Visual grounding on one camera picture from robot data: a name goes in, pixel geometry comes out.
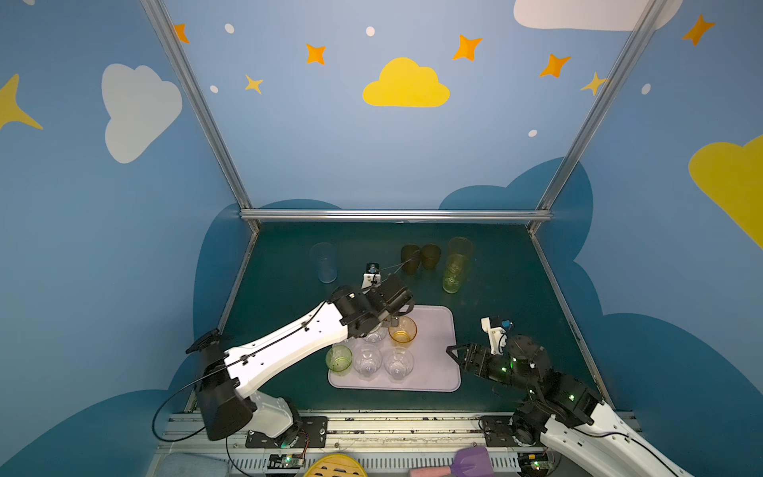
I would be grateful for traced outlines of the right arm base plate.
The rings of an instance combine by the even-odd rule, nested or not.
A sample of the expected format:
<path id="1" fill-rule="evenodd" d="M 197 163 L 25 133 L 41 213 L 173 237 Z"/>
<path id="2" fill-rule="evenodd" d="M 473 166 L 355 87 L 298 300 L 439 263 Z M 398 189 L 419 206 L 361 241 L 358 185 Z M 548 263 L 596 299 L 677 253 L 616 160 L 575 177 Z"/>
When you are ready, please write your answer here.
<path id="1" fill-rule="evenodd" d="M 532 447 L 540 444 L 540 432 L 523 417 L 483 415 L 479 427 L 488 447 Z"/>

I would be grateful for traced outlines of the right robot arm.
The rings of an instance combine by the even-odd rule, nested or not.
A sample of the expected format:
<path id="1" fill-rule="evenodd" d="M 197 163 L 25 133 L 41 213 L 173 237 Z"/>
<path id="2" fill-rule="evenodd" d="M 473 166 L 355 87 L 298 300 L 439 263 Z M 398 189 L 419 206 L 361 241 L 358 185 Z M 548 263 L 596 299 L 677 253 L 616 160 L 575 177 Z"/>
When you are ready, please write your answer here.
<path id="1" fill-rule="evenodd" d="M 453 345 L 446 353 L 461 371 L 524 391 L 522 405 L 499 427 L 520 446 L 542 445 L 592 476 L 688 476 L 629 427 L 602 395 L 556 371 L 545 347 L 524 335 L 502 353 L 480 344 Z"/>

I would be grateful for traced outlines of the small green cup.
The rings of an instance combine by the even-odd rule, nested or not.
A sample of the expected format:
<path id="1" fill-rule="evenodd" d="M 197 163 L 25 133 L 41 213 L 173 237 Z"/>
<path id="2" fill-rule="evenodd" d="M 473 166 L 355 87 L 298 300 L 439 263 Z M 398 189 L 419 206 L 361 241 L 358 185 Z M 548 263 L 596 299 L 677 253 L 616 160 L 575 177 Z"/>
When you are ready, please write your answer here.
<path id="1" fill-rule="evenodd" d="M 327 352 L 325 363 L 331 374 L 343 376 L 353 369 L 354 355 L 350 347 L 333 345 Z"/>

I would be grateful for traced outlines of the pink plastic tray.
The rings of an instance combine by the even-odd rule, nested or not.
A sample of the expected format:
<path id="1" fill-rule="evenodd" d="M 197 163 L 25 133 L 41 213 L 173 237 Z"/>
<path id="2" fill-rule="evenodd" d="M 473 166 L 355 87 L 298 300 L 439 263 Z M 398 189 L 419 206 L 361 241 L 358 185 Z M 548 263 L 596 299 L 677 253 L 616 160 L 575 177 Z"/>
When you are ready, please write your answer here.
<path id="1" fill-rule="evenodd" d="M 385 339 L 381 345 L 383 358 L 391 348 L 403 347 L 413 354 L 415 364 L 412 373 L 403 381 L 393 381 L 385 367 L 375 377 L 365 380 L 353 369 L 346 375 L 328 373 L 332 387 L 348 390 L 375 390 L 401 392 L 452 393 L 461 385 L 458 366 L 446 353 L 446 348 L 456 344 L 455 326 L 450 309 L 444 306 L 419 305 L 409 317 L 418 327 L 416 338 L 411 345 L 399 346 Z M 354 340 L 348 347 L 354 350 L 363 339 Z"/>

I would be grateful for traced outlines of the brown textured cup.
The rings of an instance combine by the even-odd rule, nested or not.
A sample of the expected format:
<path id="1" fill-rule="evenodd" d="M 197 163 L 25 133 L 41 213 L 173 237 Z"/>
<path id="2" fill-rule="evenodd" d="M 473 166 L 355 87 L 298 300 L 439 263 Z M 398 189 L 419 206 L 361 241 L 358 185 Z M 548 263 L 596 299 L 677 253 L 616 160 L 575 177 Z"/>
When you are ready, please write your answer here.
<path id="1" fill-rule="evenodd" d="M 437 244 L 426 244 L 420 250 L 420 263 L 425 270 L 435 270 L 441 259 L 442 250 Z"/>
<path id="2" fill-rule="evenodd" d="M 421 248 L 416 244 L 406 244 L 401 249 L 401 269 L 408 275 L 415 275 L 420 266 Z"/>

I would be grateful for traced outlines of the yellow transparent cup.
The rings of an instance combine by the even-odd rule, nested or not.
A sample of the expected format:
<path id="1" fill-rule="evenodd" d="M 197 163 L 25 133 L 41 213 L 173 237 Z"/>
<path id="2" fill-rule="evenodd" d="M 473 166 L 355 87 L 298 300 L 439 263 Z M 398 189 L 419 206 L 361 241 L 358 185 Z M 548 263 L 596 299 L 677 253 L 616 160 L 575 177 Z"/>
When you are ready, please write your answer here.
<path id="1" fill-rule="evenodd" d="M 401 316 L 399 324 L 389 328 L 389 337 L 399 346 L 411 345 L 418 332 L 417 324 L 409 316 Z"/>

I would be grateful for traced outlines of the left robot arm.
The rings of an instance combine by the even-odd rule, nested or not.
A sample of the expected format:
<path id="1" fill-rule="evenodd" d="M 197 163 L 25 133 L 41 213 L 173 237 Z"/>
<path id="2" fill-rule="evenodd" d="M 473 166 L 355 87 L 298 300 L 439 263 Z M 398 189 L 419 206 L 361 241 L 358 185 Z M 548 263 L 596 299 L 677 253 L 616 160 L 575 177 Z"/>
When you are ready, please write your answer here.
<path id="1" fill-rule="evenodd" d="M 341 286 L 306 315 L 246 345 L 224 350 L 214 330 L 188 350 L 200 354 L 197 403 L 210 441 L 226 439 L 251 425 L 278 445 L 290 445 L 303 429 L 296 406 L 259 389 L 304 358 L 349 338 L 365 338 L 383 322 L 413 310 L 405 283 L 391 275 L 361 290 Z"/>

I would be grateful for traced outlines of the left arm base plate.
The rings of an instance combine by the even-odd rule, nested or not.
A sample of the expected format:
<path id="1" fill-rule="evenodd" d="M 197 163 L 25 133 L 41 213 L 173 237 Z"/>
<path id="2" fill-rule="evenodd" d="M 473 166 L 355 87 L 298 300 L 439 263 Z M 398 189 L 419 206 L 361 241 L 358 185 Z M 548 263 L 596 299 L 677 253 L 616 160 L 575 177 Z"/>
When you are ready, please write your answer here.
<path id="1" fill-rule="evenodd" d="M 308 415 L 300 417 L 284 435 L 268 437 L 261 432 L 250 430 L 246 436 L 246 448 L 324 448 L 328 436 L 328 417 L 326 415 Z"/>

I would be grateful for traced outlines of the clear faceted glass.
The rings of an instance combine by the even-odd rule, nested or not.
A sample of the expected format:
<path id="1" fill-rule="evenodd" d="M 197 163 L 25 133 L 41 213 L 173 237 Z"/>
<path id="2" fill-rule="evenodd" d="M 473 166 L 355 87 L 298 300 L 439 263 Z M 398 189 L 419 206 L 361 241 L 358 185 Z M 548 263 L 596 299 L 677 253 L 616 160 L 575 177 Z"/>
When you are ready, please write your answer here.
<path id="1" fill-rule="evenodd" d="M 372 330 L 364 338 L 364 341 L 375 345 L 381 345 L 381 343 L 383 343 L 383 341 L 385 341 L 387 338 L 389 338 L 389 329 L 383 325 L 380 325 Z"/>
<path id="2" fill-rule="evenodd" d="M 405 380 L 412 373 L 414 364 L 413 354 L 403 347 L 389 349 L 383 358 L 385 370 L 389 377 L 396 382 Z"/>
<path id="3" fill-rule="evenodd" d="M 376 344 L 363 343 L 353 350 L 353 367 L 362 379 L 369 380 L 383 367 L 383 353 Z"/>

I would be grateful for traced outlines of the clear faceted glass back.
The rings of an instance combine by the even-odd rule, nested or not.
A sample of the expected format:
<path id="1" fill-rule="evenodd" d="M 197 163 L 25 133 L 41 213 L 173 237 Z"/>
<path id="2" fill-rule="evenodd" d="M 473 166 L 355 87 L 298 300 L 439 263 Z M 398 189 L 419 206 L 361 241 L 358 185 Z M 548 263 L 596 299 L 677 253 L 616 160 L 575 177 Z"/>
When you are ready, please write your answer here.
<path id="1" fill-rule="evenodd" d="M 383 325 L 380 325 L 372 330 L 364 338 L 364 341 L 375 345 L 381 345 L 381 343 L 383 343 L 383 341 L 385 341 L 387 338 L 389 338 L 389 329 Z"/>

